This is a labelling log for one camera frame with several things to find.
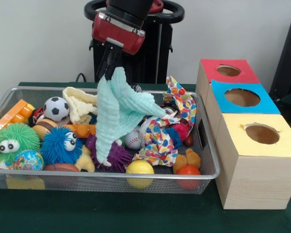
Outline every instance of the blue fuzzy toy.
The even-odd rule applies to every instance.
[[[75,164],[82,155],[82,142],[66,127],[53,128],[42,142],[41,154],[46,165]]]
[[[181,147],[182,143],[181,143],[181,139],[180,139],[179,133],[174,128],[167,128],[165,130],[169,134],[171,139],[173,140],[174,148],[178,149],[179,147]]]

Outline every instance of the polka dot fabric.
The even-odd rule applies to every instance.
[[[174,148],[174,143],[165,127],[170,124],[179,123],[176,117],[166,117],[160,119],[151,117],[143,124],[147,125],[145,133],[140,130],[139,137],[144,147],[135,154],[133,161],[143,159],[151,165],[173,166],[176,162],[178,150]]]
[[[166,78],[166,84],[168,89],[166,93],[163,93],[164,102],[174,101],[176,103],[181,117],[189,123],[191,131],[197,113],[194,99],[187,94],[187,91],[172,76]]]

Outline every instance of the orange building block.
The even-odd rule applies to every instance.
[[[15,104],[14,107],[0,119],[0,130],[12,123],[24,123],[25,119],[29,118],[32,114],[32,109],[27,105],[28,103],[24,100],[20,100]]]
[[[96,125],[65,125],[71,129],[79,138],[87,138],[89,134],[96,134]]]

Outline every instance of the googly eye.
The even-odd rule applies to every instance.
[[[8,141],[8,148],[10,149],[10,152],[16,152],[19,150],[19,142],[14,140],[14,139],[11,139]]]
[[[64,142],[66,151],[72,151],[76,147],[76,142],[73,139],[67,139]]]
[[[7,153],[11,152],[10,149],[9,149],[8,140],[4,140],[4,141],[0,142],[0,152],[4,153],[4,154],[7,154]]]
[[[77,135],[73,132],[66,133],[67,139],[73,140],[74,142],[77,141]]]

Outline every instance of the wooden box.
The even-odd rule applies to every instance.
[[[279,114],[223,113],[216,179],[224,209],[285,209],[291,197],[291,128]]]
[[[206,103],[212,80],[225,83],[259,83],[259,79],[246,60],[201,59],[195,92]]]
[[[221,83],[212,81],[206,100],[206,112],[216,141],[221,113],[280,114],[259,83]]]

